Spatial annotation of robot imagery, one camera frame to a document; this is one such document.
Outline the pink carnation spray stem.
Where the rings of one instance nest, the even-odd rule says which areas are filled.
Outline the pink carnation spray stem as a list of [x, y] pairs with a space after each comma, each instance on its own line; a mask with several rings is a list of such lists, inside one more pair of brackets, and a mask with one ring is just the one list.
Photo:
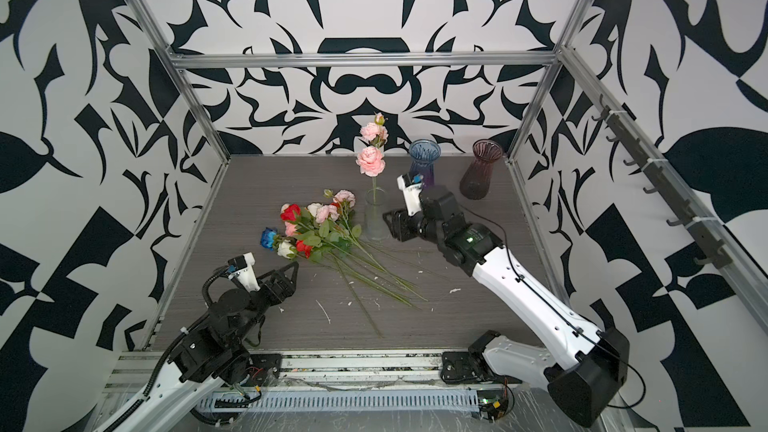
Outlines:
[[372, 179], [371, 199], [375, 204], [378, 199], [377, 178], [385, 170], [384, 149], [388, 141], [386, 119], [382, 113], [360, 128], [360, 136], [365, 147], [357, 154], [356, 164], [360, 173]]

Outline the pink peony stem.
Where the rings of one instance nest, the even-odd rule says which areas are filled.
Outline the pink peony stem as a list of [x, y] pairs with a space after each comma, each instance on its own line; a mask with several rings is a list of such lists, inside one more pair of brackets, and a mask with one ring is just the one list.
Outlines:
[[425, 297], [416, 285], [387, 267], [363, 237], [355, 219], [356, 197], [348, 190], [325, 191], [324, 203], [311, 203], [301, 214], [300, 238], [307, 258], [336, 269], [352, 285], [363, 285], [408, 307]]

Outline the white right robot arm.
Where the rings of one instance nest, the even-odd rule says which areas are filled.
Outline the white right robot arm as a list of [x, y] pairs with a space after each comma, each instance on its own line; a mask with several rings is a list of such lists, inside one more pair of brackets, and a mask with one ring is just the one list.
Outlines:
[[470, 209], [445, 187], [425, 188], [403, 175], [398, 188], [403, 207], [382, 215], [391, 236], [435, 245], [450, 265], [491, 291], [541, 342], [532, 346], [489, 330], [460, 360], [444, 364], [442, 381], [529, 385], [546, 391], [581, 427], [595, 424], [607, 409], [634, 407], [618, 397], [629, 374], [637, 371], [623, 333], [602, 329], [573, 311], [514, 256], [501, 224], [481, 215], [468, 221]]

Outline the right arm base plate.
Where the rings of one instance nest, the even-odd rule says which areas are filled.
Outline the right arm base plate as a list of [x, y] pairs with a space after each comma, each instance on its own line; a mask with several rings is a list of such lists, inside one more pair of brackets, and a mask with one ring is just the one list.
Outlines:
[[440, 379], [449, 385], [496, 383], [521, 384], [522, 381], [494, 373], [481, 355], [469, 351], [445, 351], [441, 354]]

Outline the clear ribbed glass vase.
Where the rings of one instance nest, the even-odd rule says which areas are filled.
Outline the clear ribbed glass vase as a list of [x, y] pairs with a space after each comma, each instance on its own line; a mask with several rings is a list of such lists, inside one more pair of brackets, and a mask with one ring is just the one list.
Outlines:
[[364, 235], [371, 241], [387, 238], [389, 228], [383, 218], [387, 211], [387, 192], [381, 187], [374, 187], [365, 196]]

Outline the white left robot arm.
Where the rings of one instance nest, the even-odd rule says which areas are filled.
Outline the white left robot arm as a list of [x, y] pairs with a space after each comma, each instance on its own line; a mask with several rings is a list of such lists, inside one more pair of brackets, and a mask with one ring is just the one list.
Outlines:
[[259, 402], [260, 389], [248, 392], [251, 353], [246, 338], [263, 325], [267, 311], [296, 292], [299, 263], [292, 261], [260, 276], [250, 253], [216, 268], [202, 285], [206, 311], [162, 352], [146, 384], [105, 419], [98, 431], [169, 431], [184, 416], [221, 428], [235, 421], [206, 416], [198, 404], [223, 386], [244, 407]]

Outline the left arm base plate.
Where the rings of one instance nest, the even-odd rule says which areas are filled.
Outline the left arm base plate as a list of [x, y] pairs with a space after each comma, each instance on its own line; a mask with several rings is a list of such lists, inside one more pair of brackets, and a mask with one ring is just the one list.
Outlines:
[[262, 387], [276, 382], [281, 376], [283, 355], [280, 353], [251, 354], [246, 362], [245, 376], [239, 382], [245, 387]]

